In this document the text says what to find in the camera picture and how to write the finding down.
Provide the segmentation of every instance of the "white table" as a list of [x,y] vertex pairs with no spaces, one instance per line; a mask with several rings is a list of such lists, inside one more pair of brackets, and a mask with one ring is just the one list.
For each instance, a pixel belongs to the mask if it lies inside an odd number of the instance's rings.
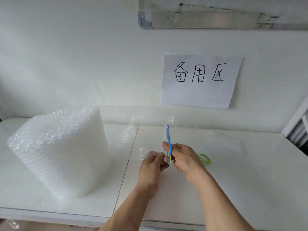
[[[117,208],[137,182],[139,156],[163,151],[164,131],[164,127],[138,128]],[[210,157],[212,163],[206,168],[255,229],[306,230],[308,157],[282,135],[185,128],[170,128],[170,135],[172,143],[189,145]],[[173,166],[162,172],[143,224],[205,230],[199,199],[183,172]]]
[[[82,226],[89,221],[105,222],[114,212],[137,126],[104,124],[112,157],[101,186],[82,198],[58,200],[6,146],[6,140],[27,120],[9,118],[0,123],[0,217],[18,215],[16,219],[60,223],[75,220]],[[128,138],[121,142],[125,131]]]
[[[137,130],[104,124],[113,154],[107,180],[82,198],[56,200],[5,144],[26,120],[9,118],[0,123],[2,218],[99,227],[135,186],[143,156],[150,150],[162,151],[165,140],[165,127],[139,126]],[[130,137],[119,146],[124,132]],[[172,143],[190,145],[211,158],[207,169],[254,228],[306,230],[308,157],[282,135],[186,128],[170,128],[170,135]],[[150,201],[142,225],[205,230],[197,195],[184,173],[173,166],[162,173],[158,194]]]

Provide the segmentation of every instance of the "bubble wrap sheet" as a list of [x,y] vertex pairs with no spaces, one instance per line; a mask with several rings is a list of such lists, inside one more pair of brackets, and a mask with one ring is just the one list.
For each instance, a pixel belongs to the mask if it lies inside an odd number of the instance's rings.
[[35,116],[7,145],[57,198],[87,194],[99,185],[110,166],[98,107]]

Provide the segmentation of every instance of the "right hand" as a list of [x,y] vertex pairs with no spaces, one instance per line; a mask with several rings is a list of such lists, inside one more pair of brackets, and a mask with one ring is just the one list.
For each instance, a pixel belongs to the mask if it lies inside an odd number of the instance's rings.
[[[169,144],[167,142],[163,142],[162,146],[165,151],[169,151]],[[185,172],[187,180],[193,185],[196,172],[198,172],[199,170],[207,172],[198,155],[189,146],[179,143],[172,144],[171,160],[174,160],[173,165],[178,171]],[[164,161],[166,163],[168,162],[167,156],[165,156]]]

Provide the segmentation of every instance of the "white paper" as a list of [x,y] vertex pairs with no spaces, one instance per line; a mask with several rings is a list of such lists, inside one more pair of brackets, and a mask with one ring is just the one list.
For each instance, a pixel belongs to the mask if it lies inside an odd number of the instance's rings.
[[161,102],[229,108],[242,57],[165,55]]

